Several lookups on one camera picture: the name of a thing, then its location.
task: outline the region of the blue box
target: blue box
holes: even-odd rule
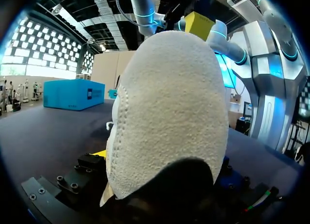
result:
[[[44,82],[43,106],[80,111],[105,99],[105,85],[88,80],[55,80]]]

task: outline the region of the glass wall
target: glass wall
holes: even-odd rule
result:
[[[82,46],[64,34],[25,19],[8,43],[0,75],[74,79]]]

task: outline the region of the yellow block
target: yellow block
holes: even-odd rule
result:
[[[190,32],[202,40],[207,40],[212,26],[215,24],[209,18],[200,15],[197,12],[188,14],[185,18],[185,32]]]
[[[103,150],[103,151],[100,151],[100,152],[94,153],[94,154],[92,154],[92,155],[99,155],[99,156],[101,156],[101,157],[106,158],[107,151],[106,151],[106,150]]]

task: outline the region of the dark table surface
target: dark table surface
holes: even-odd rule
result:
[[[76,112],[35,107],[0,120],[0,146],[7,170],[16,186],[30,177],[56,182],[77,164],[84,153],[106,148],[106,122],[111,120],[112,100]],[[251,179],[279,188],[288,195],[302,167],[259,141],[229,130],[226,156],[230,165]],[[275,203],[266,215],[274,212]]]

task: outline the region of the floor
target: floor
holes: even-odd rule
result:
[[[42,104],[43,104],[42,100],[38,100],[38,101],[30,100],[27,103],[22,103],[21,104],[21,109],[19,111],[17,111],[17,112],[22,112],[22,111],[25,111],[25,110],[28,110],[28,109],[31,109],[31,108],[34,108],[34,107],[38,107],[38,106],[41,106]],[[2,115],[0,116],[0,120],[5,118],[5,117],[14,115],[17,112],[3,112]]]

